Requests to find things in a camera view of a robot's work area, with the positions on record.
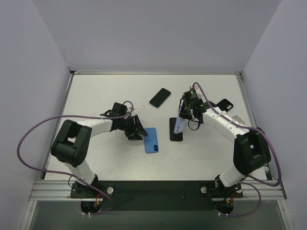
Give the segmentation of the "lilac phone case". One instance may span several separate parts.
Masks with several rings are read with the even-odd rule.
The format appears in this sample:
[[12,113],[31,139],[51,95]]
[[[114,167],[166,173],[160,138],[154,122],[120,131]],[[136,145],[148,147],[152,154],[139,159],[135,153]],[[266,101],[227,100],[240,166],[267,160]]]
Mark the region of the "lilac phone case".
[[177,117],[174,127],[174,133],[179,134],[183,132],[185,119]]

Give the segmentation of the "lilac smartphone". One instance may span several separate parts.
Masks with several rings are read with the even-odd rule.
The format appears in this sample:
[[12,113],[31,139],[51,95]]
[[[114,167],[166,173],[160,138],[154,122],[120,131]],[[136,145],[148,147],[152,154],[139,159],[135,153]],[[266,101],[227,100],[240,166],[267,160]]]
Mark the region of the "lilac smartphone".
[[157,131],[154,127],[146,128],[147,136],[143,137],[144,150],[146,154],[157,153],[159,151]]

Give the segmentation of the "dark smartphone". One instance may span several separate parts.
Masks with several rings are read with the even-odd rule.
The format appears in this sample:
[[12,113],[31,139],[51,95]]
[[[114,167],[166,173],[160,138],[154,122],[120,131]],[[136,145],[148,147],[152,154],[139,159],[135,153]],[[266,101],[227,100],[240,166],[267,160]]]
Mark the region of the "dark smartphone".
[[171,92],[165,88],[161,88],[158,93],[149,101],[149,104],[155,108],[159,108],[171,95]]

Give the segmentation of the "black phone case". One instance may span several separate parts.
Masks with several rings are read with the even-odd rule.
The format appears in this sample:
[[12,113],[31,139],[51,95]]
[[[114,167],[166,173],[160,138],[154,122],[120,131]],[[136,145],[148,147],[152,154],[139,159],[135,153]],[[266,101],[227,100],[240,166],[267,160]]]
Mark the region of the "black phone case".
[[220,102],[216,104],[216,106],[221,110],[225,111],[226,113],[234,108],[234,105],[227,100],[226,98],[222,99]]

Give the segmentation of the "beige phone case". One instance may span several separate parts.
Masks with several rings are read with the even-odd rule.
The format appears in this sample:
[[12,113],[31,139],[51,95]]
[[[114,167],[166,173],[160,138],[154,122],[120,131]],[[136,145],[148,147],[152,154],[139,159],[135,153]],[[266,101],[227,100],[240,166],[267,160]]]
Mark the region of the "beige phone case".
[[245,122],[237,115],[233,116],[232,119],[240,123],[241,125],[245,125]]

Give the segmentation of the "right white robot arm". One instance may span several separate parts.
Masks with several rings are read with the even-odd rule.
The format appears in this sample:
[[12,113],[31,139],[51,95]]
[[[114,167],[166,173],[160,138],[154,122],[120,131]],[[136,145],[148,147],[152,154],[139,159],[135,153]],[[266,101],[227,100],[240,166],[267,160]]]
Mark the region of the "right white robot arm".
[[197,122],[198,127],[207,124],[234,145],[232,166],[215,178],[219,189],[236,185],[272,159],[263,135],[233,120],[226,114],[228,110],[219,104],[204,102],[198,97],[196,90],[191,89],[182,94],[174,130],[176,134],[183,131],[183,120]]

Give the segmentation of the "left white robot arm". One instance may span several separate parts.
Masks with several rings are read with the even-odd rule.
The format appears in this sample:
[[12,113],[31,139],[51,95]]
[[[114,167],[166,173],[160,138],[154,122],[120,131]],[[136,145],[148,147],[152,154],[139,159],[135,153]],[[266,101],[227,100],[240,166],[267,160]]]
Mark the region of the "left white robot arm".
[[65,120],[52,144],[51,155],[77,176],[77,182],[82,185],[81,191],[87,197],[98,193],[98,177],[86,162],[90,139],[115,130],[123,131],[128,140],[142,140],[148,136],[139,117],[131,114],[134,109],[129,111],[126,103],[128,101],[114,103],[112,109],[98,119],[81,122]]

